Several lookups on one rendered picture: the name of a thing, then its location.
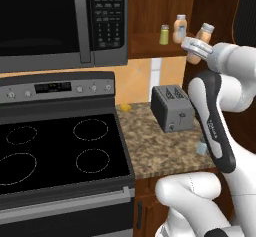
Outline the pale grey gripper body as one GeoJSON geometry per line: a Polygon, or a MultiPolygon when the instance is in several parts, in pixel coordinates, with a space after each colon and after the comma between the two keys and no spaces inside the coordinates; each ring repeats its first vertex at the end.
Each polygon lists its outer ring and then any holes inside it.
{"type": "Polygon", "coordinates": [[[213,47],[207,44],[206,42],[192,38],[186,37],[181,43],[181,47],[195,56],[200,57],[203,60],[206,60],[208,55],[213,52],[213,47]]]}

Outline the tan condiment bottle grey cap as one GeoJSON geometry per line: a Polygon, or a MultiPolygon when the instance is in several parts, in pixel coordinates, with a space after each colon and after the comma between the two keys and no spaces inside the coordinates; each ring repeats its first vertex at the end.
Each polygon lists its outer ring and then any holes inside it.
{"type": "Polygon", "coordinates": [[[174,22],[173,41],[181,44],[186,37],[187,21],[185,15],[177,15],[174,22]]]}
{"type": "MultiPolygon", "coordinates": [[[[202,41],[208,43],[211,39],[211,35],[212,35],[214,29],[215,29],[215,27],[213,25],[204,23],[202,25],[201,29],[196,34],[196,39],[199,39],[199,40],[202,40],[202,41]]],[[[192,54],[191,52],[189,52],[187,54],[186,59],[189,63],[194,64],[194,65],[198,64],[201,61],[201,59],[198,56],[192,54]]]]}

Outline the green shaker silver cap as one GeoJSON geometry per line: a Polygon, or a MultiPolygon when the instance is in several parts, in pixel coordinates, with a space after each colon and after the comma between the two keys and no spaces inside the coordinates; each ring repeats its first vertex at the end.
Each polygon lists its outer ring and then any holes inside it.
{"type": "Polygon", "coordinates": [[[169,26],[166,25],[166,24],[163,24],[161,26],[159,44],[160,45],[167,45],[168,42],[169,42],[169,26]]]}

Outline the pale blue shaker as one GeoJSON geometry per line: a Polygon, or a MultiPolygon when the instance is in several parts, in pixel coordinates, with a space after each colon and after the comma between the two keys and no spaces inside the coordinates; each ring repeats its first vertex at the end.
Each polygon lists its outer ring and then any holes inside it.
{"type": "Polygon", "coordinates": [[[197,143],[196,153],[200,154],[200,155],[206,155],[207,152],[208,152],[207,144],[204,143],[204,142],[199,141],[197,143]]]}

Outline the brown wooden base cabinet door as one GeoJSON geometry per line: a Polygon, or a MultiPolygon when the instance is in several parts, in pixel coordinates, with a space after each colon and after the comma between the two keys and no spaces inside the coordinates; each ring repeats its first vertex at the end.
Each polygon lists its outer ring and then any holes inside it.
{"type": "MultiPolygon", "coordinates": [[[[219,206],[228,220],[233,215],[233,203],[226,180],[217,168],[206,169],[214,173],[221,182],[222,191],[214,202],[219,206]]],[[[157,229],[166,220],[168,208],[160,204],[155,195],[155,185],[160,176],[138,179],[135,182],[133,237],[154,237],[157,229]],[[136,227],[138,218],[138,201],[142,201],[141,229],[136,227]]]]}

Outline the grey toaster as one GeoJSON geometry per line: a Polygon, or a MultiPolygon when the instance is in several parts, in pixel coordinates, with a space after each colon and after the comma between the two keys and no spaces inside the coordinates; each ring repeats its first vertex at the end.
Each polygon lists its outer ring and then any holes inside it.
{"type": "Polygon", "coordinates": [[[188,95],[179,85],[154,86],[151,111],[165,133],[194,128],[194,109],[188,95]]]}

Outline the black steel microwave oven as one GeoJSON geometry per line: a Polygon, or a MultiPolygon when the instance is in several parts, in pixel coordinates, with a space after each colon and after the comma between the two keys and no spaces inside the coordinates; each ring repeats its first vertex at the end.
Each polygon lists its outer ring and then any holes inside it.
{"type": "Polygon", "coordinates": [[[125,65],[128,0],[86,0],[91,62],[80,61],[75,0],[0,0],[0,73],[125,65]]]}

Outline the black steel stove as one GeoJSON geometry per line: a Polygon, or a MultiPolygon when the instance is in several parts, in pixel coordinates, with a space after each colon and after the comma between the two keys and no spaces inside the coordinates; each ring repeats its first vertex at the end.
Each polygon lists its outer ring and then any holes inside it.
{"type": "MultiPolygon", "coordinates": [[[[124,186],[135,189],[135,174],[115,109],[113,73],[0,79],[0,211],[124,186]],[[11,91],[15,99],[8,97],[11,91]],[[25,91],[32,96],[25,97],[25,91]]],[[[0,237],[133,237],[133,218],[134,197],[119,205],[3,224],[0,237]]]]}

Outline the brown wooden wall cabinet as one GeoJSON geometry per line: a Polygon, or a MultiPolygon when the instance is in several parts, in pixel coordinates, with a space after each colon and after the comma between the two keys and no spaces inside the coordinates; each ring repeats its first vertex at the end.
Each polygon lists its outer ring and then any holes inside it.
{"type": "Polygon", "coordinates": [[[172,40],[178,14],[190,24],[194,0],[129,0],[128,58],[183,56],[185,52],[172,40]],[[161,26],[169,26],[169,42],[160,45],[161,26]]]}

